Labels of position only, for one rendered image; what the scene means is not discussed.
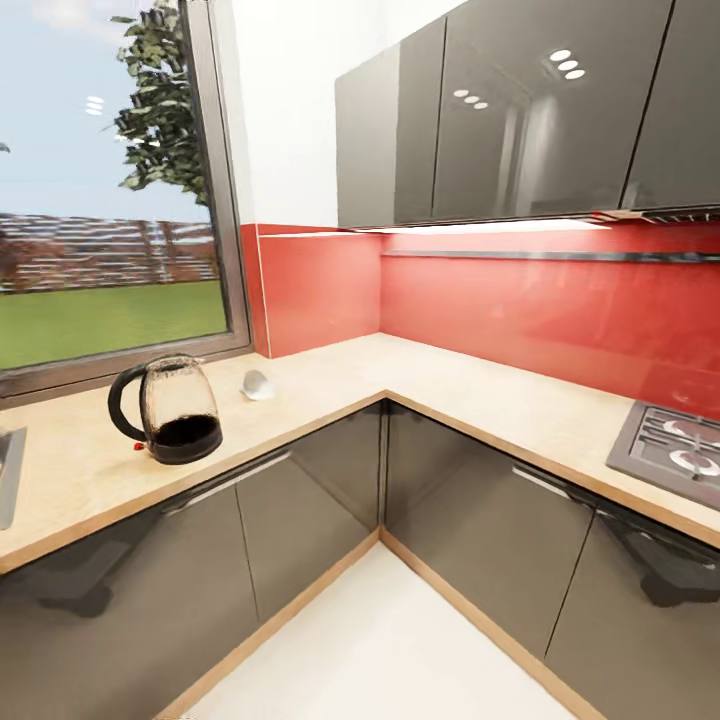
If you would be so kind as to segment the paper coffee filter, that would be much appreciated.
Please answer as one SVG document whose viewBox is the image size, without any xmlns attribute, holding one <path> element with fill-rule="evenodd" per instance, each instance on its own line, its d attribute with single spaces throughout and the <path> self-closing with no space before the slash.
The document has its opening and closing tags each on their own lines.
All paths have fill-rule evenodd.
<svg viewBox="0 0 720 720">
<path fill-rule="evenodd" d="M 273 395 L 273 385 L 261 371 L 253 369 L 245 373 L 239 391 L 243 391 L 249 399 L 267 399 Z"/>
</svg>

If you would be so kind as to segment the electric kettle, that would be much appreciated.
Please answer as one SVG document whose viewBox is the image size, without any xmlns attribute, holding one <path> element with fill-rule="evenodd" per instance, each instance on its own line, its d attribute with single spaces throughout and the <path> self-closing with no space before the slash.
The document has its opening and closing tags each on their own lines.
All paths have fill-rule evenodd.
<svg viewBox="0 0 720 720">
<path fill-rule="evenodd" d="M 122 372 L 110 384 L 107 409 L 115 427 L 144 444 L 163 465 L 183 465 L 214 453 L 223 443 L 219 411 L 211 385 L 198 360 L 172 352 Z M 127 383 L 141 379 L 139 407 L 143 429 L 121 411 Z"/>
</svg>

